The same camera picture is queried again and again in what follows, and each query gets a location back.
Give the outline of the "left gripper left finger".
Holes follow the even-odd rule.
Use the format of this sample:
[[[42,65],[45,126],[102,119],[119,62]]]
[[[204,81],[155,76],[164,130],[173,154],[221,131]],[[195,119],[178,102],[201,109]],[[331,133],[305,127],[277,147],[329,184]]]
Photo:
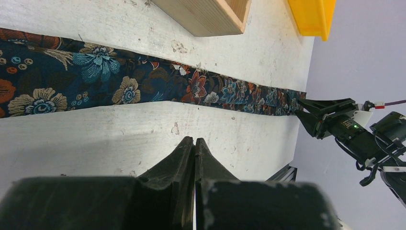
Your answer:
[[[191,230],[194,144],[140,176],[31,177],[0,202],[3,230]]]

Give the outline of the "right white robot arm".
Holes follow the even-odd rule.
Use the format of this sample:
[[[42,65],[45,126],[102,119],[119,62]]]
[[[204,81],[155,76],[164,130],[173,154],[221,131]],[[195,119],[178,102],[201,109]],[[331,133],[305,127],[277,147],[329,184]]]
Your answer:
[[[395,197],[406,204],[406,117],[392,111],[370,126],[370,109],[381,109],[370,101],[358,104],[351,98],[329,101],[300,99],[303,110],[295,111],[307,133],[324,139],[333,136],[337,145],[356,161],[359,171],[370,174],[359,184],[369,185],[377,173]]]

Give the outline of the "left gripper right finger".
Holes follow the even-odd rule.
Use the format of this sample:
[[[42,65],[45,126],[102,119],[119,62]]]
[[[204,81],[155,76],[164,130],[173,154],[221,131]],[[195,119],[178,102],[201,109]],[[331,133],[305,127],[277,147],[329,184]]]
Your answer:
[[[339,230],[327,195],[315,184],[241,181],[195,144],[196,228],[199,230]]]

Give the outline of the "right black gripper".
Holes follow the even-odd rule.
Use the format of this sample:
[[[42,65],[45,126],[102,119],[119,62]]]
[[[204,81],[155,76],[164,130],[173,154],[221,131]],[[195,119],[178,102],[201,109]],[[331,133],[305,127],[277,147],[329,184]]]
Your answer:
[[[358,162],[378,162],[385,156],[374,135],[356,122],[356,103],[351,98],[338,100],[299,99],[308,112],[295,111],[307,133],[314,138],[334,137]]]

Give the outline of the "wooden compartment box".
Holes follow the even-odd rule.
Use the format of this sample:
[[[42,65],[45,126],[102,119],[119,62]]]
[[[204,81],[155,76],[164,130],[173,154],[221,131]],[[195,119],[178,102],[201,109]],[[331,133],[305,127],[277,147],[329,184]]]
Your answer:
[[[240,35],[250,0],[154,0],[169,17],[195,37]]]

